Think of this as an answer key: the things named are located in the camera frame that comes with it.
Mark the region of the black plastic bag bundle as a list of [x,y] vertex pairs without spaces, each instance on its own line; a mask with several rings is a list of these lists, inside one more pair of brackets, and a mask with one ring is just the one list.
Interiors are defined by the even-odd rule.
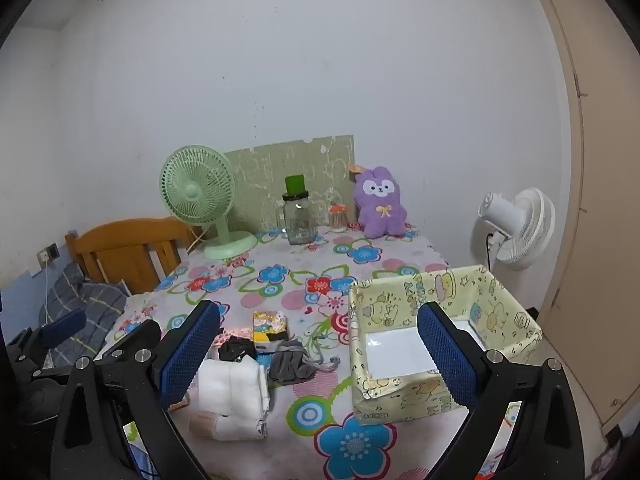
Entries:
[[218,359],[227,362],[241,362],[246,356],[257,359],[255,344],[250,339],[231,336],[218,348]]

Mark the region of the white towel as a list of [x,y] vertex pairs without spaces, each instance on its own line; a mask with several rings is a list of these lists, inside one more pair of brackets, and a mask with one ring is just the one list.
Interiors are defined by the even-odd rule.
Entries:
[[218,416],[216,441],[259,441],[267,437],[270,395],[265,367],[246,356],[241,362],[205,360],[198,370],[198,412]]

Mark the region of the beige bandage roll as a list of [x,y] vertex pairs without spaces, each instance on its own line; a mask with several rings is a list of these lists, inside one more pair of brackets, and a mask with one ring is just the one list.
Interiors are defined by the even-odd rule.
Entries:
[[211,412],[197,412],[190,416],[188,429],[195,437],[216,440],[218,416]]

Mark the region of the grey drawstring pouch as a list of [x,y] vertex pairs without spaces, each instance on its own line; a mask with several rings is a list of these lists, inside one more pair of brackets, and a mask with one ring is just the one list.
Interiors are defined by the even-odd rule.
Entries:
[[276,386],[292,386],[313,380],[318,373],[331,373],[341,364],[338,356],[327,361],[313,359],[298,340],[285,341],[273,353],[268,370],[269,381]]

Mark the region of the grey plaid pillow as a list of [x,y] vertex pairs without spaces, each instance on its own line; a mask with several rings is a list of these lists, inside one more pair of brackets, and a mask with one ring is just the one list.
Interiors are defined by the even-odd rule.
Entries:
[[95,358],[124,312],[127,297],[125,285],[98,283],[86,278],[77,263],[66,266],[49,288],[39,312],[39,324],[52,323],[75,310],[81,311],[87,321],[78,333],[49,351],[46,364],[60,367],[74,364],[81,356]]

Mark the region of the yellow cartoon storage box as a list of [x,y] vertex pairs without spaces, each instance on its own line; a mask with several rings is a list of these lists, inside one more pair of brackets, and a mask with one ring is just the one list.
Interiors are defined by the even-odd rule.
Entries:
[[353,284],[348,327],[354,413],[364,424],[474,406],[484,353],[524,363],[542,338],[484,266]]

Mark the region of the floral tablecloth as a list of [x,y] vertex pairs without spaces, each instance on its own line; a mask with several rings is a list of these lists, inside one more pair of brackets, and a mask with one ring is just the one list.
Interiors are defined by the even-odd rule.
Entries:
[[152,292],[130,297],[105,338],[114,346],[146,320],[179,327],[196,304],[220,311],[225,335],[283,316],[288,336],[323,370],[275,385],[262,428],[200,416],[231,400],[206,364],[175,420],[215,479],[422,479],[444,452],[463,408],[424,360],[416,310],[436,301],[485,347],[512,361],[540,341],[536,322],[484,266],[453,269],[415,232],[368,240],[321,231],[305,246],[277,232],[239,257],[193,254]]

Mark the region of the beige door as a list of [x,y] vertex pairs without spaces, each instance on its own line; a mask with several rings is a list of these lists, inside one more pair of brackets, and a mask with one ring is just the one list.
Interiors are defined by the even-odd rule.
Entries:
[[570,110],[570,195],[540,324],[610,431],[639,402],[639,52],[605,0],[540,0]]

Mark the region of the white standing fan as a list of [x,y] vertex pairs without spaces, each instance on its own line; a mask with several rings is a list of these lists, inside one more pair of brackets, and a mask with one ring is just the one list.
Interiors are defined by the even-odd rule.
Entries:
[[514,271],[532,266],[551,242],[555,206],[539,188],[526,188],[513,200],[487,193],[478,216],[489,227],[485,246],[488,269],[496,262]]

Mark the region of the green desk fan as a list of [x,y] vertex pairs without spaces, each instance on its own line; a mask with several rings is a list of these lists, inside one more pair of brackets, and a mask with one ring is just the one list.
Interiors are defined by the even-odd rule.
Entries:
[[160,170],[166,208],[179,221],[202,229],[202,252],[210,260],[239,257],[257,245],[253,233],[229,229],[235,191],[229,159],[204,145],[178,148]]

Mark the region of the glass jar green lid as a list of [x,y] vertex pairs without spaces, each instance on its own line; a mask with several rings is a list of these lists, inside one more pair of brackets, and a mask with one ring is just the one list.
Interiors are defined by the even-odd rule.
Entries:
[[284,179],[285,192],[280,205],[282,229],[291,245],[311,244],[317,235],[309,192],[302,174]]

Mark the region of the toothpick jar orange lid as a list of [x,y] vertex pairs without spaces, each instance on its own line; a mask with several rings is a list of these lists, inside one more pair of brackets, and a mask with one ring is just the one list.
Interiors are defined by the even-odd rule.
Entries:
[[334,232],[344,232],[348,228],[348,209],[344,204],[333,203],[328,209],[329,226]]

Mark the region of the purple plush bunny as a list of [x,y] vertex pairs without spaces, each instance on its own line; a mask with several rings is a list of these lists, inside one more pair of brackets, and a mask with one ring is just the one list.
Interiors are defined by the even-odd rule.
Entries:
[[365,237],[405,234],[407,211],[401,205],[399,184],[386,167],[378,166],[356,175],[354,201]]

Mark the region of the green patterned cardboard panel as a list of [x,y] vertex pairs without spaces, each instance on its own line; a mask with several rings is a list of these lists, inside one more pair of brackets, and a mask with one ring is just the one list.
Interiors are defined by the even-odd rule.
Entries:
[[226,156],[236,181],[234,205],[228,215],[233,231],[258,233],[280,226],[285,179],[298,174],[304,177],[310,209],[319,226],[329,223],[329,206],[333,204],[347,207],[349,221],[356,219],[354,182],[349,175],[349,167],[355,163],[352,136],[268,144]]

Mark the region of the wall power outlet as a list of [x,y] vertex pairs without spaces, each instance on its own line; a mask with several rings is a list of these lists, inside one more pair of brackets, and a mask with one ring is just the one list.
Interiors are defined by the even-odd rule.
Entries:
[[56,260],[60,256],[60,251],[58,250],[58,245],[53,243],[47,246],[44,249],[41,249],[40,252],[37,252],[37,260],[40,266],[48,266],[51,262]]

